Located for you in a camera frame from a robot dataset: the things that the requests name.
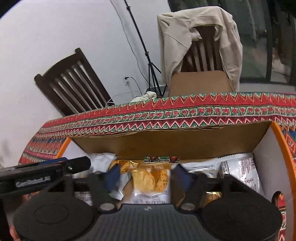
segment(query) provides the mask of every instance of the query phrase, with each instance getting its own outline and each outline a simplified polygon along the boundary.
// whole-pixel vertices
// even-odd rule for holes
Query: black cable
[[[116,97],[116,96],[124,95],[124,94],[128,94],[128,93],[133,93],[133,92],[141,92],[141,91],[131,91],[131,92],[126,92],[126,93],[121,93],[121,94],[118,94],[118,95],[113,96],[110,100],[112,100],[112,99],[113,99],[114,97]],[[105,107],[107,107],[108,103],[113,103],[113,104],[115,104],[114,102],[110,102],[110,100],[107,101]]]
[[[140,91],[141,94],[142,94],[142,91],[141,91],[141,89],[140,89],[140,87],[139,87],[137,81],[136,81],[133,77],[131,77],[131,76],[125,77],[124,79],[127,80],[128,78],[132,78],[132,79],[136,82],[136,84],[137,84],[137,86],[138,86],[138,88],[139,88],[139,91]]]

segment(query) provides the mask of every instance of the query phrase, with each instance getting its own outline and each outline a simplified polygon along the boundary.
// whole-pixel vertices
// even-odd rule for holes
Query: dark wooden chair
[[[103,108],[112,99],[80,48],[52,66],[36,85],[64,115]]]
[[[215,27],[201,26],[196,27],[196,29],[202,40],[192,42],[190,49],[183,58],[181,72],[223,71],[219,42],[214,41]]]

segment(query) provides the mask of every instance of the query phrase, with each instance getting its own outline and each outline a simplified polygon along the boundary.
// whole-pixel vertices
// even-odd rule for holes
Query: white cable
[[[139,87],[137,81],[136,81],[133,77],[131,77],[131,76],[125,77],[125,80],[127,80],[128,78],[132,78],[132,79],[136,82],[136,84],[137,84],[137,86],[138,86],[138,88],[139,88],[139,91],[140,91],[141,94],[142,94],[142,91],[141,91],[141,89],[140,89],[140,87]]]
[[[118,11],[117,11],[115,5],[113,4],[112,0],[110,0],[110,3],[112,4],[113,8],[115,9],[115,12],[117,13],[117,16],[119,17],[119,20],[120,20],[120,23],[121,23],[121,26],[122,26],[122,30],[123,30],[123,32],[124,32],[124,34],[125,34],[125,36],[126,36],[126,40],[128,41],[128,44],[129,44],[129,46],[130,46],[130,48],[131,48],[131,51],[133,52],[133,55],[135,56],[135,58],[136,58],[136,60],[137,60],[138,69],[139,69],[141,75],[142,75],[143,78],[146,80],[146,82],[147,82],[147,83],[153,88],[153,86],[148,82],[148,80],[145,78],[145,76],[143,75],[143,73],[142,73],[142,71],[141,71],[141,69],[140,69],[140,66],[139,66],[139,60],[138,60],[138,58],[137,58],[135,52],[133,51],[133,48],[132,48],[132,46],[131,46],[131,43],[129,42],[128,36],[127,36],[127,34],[126,34],[126,31],[124,30],[122,19],[121,19],[120,15],[119,15],[119,13],[118,13]]]
[[[131,91],[131,92],[126,92],[126,93],[122,93],[122,94],[118,94],[118,95],[115,95],[115,96],[113,96],[110,100],[112,100],[114,97],[116,97],[116,96],[119,96],[119,95],[124,95],[124,94],[128,94],[128,93],[133,93],[133,92],[141,92],[141,91]],[[110,102],[110,100],[108,100],[107,101],[107,103],[106,103],[106,105],[105,105],[105,108],[107,107],[107,104],[108,103],[113,103],[113,104],[115,104],[114,102]]]
[[[134,90],[133,90],[133,87],[131,86],[131,83],[130,82],[126,82],[126,86],[128,86],[129,87],[129,89],[133,92]]]

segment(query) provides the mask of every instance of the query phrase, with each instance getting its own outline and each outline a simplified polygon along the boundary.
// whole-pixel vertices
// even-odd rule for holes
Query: chip bag
[[[170,203],[170,167],[169,163],[157,163],[132,169],[134,189],[129,203]]]
[[[220,176],[230,174],[242,183],[264,196],[253,153],[241,153],[219,158]]]
[[[203,162],[189,162],[183,163],[182,167],[189,173],[202,172],[210,178],[217,178],[221,162],[217,159],[203,161]],[[200,207],[205,207],[211,201],[221,197],[220,192],[206,192]]]

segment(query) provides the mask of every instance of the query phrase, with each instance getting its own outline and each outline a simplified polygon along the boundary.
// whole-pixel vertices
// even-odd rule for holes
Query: white cloth
[[[167,12],[157,16],[161,45],[163,81],[170,84],[173,73],[180,72],[180,63],[192,41],[202,39],[194,28],[215,26],[214,40],[219,40],[219,52],[224,72],[236,91],[242,71],[242,44],[232,15],[217,6]]]
[[[130,103],[132,103],[132,102],[137,102],[137,101],[150,100],[150,99],[153,100],[153,99],[156,99],[156,98],[157,98],[157,95],[156,95],[155,92],[153,92],[153,91],[147,91],[146,94],[144,94],[144,95],[142,95],[142,96],[138,96],[138,97],[132,99],[132,100],[130,101]]]

